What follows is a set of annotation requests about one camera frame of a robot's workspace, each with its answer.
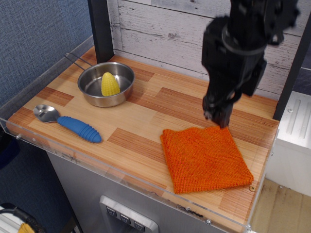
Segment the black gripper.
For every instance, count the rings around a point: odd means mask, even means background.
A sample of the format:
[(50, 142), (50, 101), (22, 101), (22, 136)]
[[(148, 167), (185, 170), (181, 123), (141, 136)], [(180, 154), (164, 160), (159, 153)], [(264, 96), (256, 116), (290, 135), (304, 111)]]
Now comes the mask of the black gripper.
[(204, 116), (220, 128), (229, 125), (233, 103), (242, 95), (242, 85), (250, 79), (264, 52), (248, 54), (228, 48), (226, 35), (229, 17), (217, 17), (203, 36), (202, 65), (209, 74), (209, 86), (203, 99)]

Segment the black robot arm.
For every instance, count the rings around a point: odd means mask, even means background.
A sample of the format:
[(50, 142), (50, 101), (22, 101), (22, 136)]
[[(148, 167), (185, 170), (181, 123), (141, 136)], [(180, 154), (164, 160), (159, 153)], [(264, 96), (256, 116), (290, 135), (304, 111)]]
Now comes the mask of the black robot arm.
[(203, 111), (221, 128), (229, 125), (242, 94), (253, 96), (267, 66), (264, 51), (279, 45), (299, 15), (295, 0), (232, 0), (230, 14), (214, 18), (203, 36), (202, 65), (209, 75)]

